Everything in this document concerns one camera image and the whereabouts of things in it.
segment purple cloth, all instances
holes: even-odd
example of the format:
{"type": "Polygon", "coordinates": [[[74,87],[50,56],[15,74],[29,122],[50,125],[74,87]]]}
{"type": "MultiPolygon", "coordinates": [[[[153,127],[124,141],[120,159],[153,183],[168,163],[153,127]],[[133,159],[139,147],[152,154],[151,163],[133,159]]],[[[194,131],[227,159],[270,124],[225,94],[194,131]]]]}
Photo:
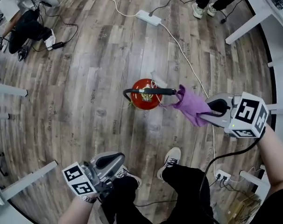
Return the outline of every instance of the purple cloth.
{"type": "Polygon", "coordinates": [[[176,109],[179,109],[189,121],[195,126],[205,126],[208,122],[201,119],[198,114],[212,112],[209,105],[203,97],[196,95],[192,91],[185,89],[183,85],[179,86],[176,96],[180,100],[176,104],[171,104],[176,109]]]}

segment fire extinguisher handle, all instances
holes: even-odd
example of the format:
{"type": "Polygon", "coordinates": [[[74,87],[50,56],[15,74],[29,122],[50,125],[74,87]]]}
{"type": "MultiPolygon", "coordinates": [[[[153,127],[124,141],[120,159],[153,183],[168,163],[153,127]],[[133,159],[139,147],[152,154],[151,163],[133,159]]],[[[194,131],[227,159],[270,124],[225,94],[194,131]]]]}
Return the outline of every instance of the fire extinguisher handle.
{"type": "Polygon", "coordinates": [[[167,88],[146,88],[146,89],[127,89],[123,91],[123,95],[129,102],[131,102],[131,99],[127,95],[127,93],[139,93],[139,94],[156,94],[156,95],[175,95],[176,90],[175,89],[167,89],[167,88]]]}

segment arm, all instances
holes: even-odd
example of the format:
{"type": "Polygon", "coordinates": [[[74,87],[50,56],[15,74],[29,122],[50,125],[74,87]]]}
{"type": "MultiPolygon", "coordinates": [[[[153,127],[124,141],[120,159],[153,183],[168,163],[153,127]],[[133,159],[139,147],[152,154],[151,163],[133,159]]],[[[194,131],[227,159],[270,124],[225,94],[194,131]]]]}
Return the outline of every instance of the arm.
{"type": "Polygon", "coordinates": [[[270,126],[258,144],[267,176],[271,185],[270,193],[283,189],[283,143],[270,126]]]}
{"type": "Polygon", "coordinates": [[[70,207],[58,220],[58,224],[87,224],[93,205],[81,200],[78,196],[75,197],[70,207]]]}
{"type": "Polygon", "coordinates": [[[19,11],[14,15],[14,17],[12,17],[12,19],[7,23],[6,29],[5,29],[4,33],[2,34],[2,37],[6,37],[10,33],[10,31],[17,24],[18,20],[21,18],[21,16],[22,16],[22,14],[19,11]]]}

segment wristwatch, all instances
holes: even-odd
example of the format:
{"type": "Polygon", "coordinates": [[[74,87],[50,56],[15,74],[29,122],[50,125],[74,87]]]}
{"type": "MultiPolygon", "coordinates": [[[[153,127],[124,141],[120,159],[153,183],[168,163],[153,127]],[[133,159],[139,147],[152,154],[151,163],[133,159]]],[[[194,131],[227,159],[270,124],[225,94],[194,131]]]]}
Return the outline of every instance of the wristwatch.
{"type": "Polygon", "coordinates": [[[92,204],[95,203],[95,201],[97,201],[96,198],[91,198],[91,197],[88,197],[88,196],[86,196],[86,195],[81,195],[79,198],[80,198],[81,200],[87,202],[87,203],[92,203],[92,204]]]}

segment white shirt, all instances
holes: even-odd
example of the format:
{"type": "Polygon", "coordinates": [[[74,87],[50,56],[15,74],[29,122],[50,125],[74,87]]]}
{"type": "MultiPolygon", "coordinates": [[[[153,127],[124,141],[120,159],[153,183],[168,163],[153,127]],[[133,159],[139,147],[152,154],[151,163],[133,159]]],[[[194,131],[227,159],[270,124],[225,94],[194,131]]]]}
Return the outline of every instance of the white shirt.
{"type": "Polygon", "coordinates": [[[0,12],[3,13],[7,21],[15,16],[17,12],[24,14],[28,7],[23,4],[24,0],[0,0],[0,12]]]}

